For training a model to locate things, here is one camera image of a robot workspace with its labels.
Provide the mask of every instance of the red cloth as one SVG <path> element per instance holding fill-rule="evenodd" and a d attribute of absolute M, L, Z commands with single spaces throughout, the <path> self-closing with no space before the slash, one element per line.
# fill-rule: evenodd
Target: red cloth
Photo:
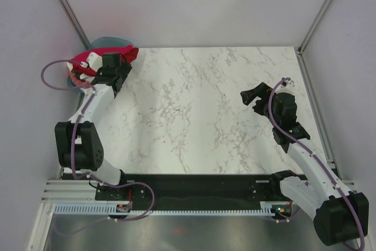
<path fill-rule="evenodd" d="M 103 56 L 103 54 L 107 53 L 107 52 L 118 52 L 118 53 L 124 55 L 124 57 L 127 60 L 128 65 L 130 65 L 130 63 L 137 58 L 137 55 L 139 53 L 139 49 L 134 48 L 132 45 L 128 45 L 126 47 L 95 48 L 95 49 L 91 49 L 89 51 L 86 51 L 84 53 L 77 55 L 72 60 L 76 60 L 76 61 L 79 61 L 79 62 L 86 62 L 86 59 L 88 58 L 88 56 L 91 52 L 97 53 L 99 56 Z M 85 75 L 88 75 L 88 76 L 95 76 L 96 75 L 95 70 L 93 70 L 91 68 L 85 68 L 85 67 L 82 67 L 82 66 L 74 65 L 73 71 L 76 72 L 76 73 L 84 73 Z"/>

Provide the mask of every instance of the gray floor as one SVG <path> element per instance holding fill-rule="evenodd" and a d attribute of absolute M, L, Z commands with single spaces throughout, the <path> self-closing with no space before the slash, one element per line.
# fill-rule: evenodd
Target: gray floor
<path fill-rule="evenodd" d="M 56 216 L 61 232 L 71 232 L 98 216 Z M 347 250 L 324 246 L 310 218 L 300 213 L 290 223 L 260 217 L 149 216 L 134 222 L 104 221 L 77 235 L 60 237 L 50 232 L 50 251 L 115 250 Z"/>

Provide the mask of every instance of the white wall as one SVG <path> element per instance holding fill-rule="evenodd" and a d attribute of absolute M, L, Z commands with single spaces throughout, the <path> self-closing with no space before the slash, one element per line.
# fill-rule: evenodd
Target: white wall
<path fill-rule="evenodd" d="M 68 0 L 90 41 L 139 47 L 298 46 L 324 0 Z"/>
<path fill-rule="evenodd" d="M 58 0 L 0 0 L 0 7 L 0 249 L 22 251 L 46 180 L 58 171 L 54 126 L 76 101 L 45 87 L 40 71 L 83 46 Z M 48 79 L 65 85 L 64 66 Z"/>
<path fill-rule="evenodd" d="M 340 171 L 370 201 L 376 229 L 375 0 L 334 0 L 304 59 Z"/>

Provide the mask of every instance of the marble surface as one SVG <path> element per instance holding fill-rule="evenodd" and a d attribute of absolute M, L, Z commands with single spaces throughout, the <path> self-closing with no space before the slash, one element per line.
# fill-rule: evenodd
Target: marble surface
<path fill-rule="evenodd" d="M 98 126 L 105 158 L 127 173 L 301 173 L 240 97 L 287 76 L 298 121 L 323 154 L 291 47 L 148 48 L 132 65 Z"/>

